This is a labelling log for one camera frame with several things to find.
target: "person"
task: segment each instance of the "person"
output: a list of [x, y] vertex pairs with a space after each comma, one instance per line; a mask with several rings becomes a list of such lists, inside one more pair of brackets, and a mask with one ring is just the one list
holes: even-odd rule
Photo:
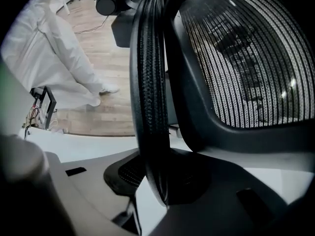
[[30, 0], [1, 46], [4, 63], [30, 91], [48, 86], [56, 108], [100, 104], [99, 94], [115, 93], [93, 70], [71, 25], [56, 15], [64, 0]]

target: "black mesh pad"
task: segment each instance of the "black mesh pad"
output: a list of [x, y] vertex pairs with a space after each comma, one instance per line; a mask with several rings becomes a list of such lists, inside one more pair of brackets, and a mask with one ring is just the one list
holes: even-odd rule
[[251, 128], [315, 117], [314, 57], [277, 0], [188, 0], [180, 13], [223, 122]]

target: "wooden floor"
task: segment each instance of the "wooden floor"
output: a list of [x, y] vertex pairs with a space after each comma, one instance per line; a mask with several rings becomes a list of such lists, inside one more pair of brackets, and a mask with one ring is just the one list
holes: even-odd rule
[[[70, 15], [64, 9], [57, 14], [72, 25], [74, 32], [100, 26], [106, 18], [97, 13], [94, 0], [75, 0], [68, 7]], [[110, 16], [103, 27], [76, 36], [94, 65], [95, 73], [104, 81], [117, 84], [120, 91], [101, 96], [98, 107], [58, 110], [58, 128], [63, 128], [67, 133], [134, 135], [129, 90], [129, 49], [116, 46], [111, 30], [114, 19], [114, 16]]]

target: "white shoe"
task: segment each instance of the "white shoe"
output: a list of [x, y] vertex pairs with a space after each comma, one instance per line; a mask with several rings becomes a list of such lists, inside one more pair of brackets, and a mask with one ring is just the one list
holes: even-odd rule
[[103, 84], [103, 90], [99, 92], [100, 95], [105, 93], [116, 93], [119, 91], [119, 87], [115, 84]]

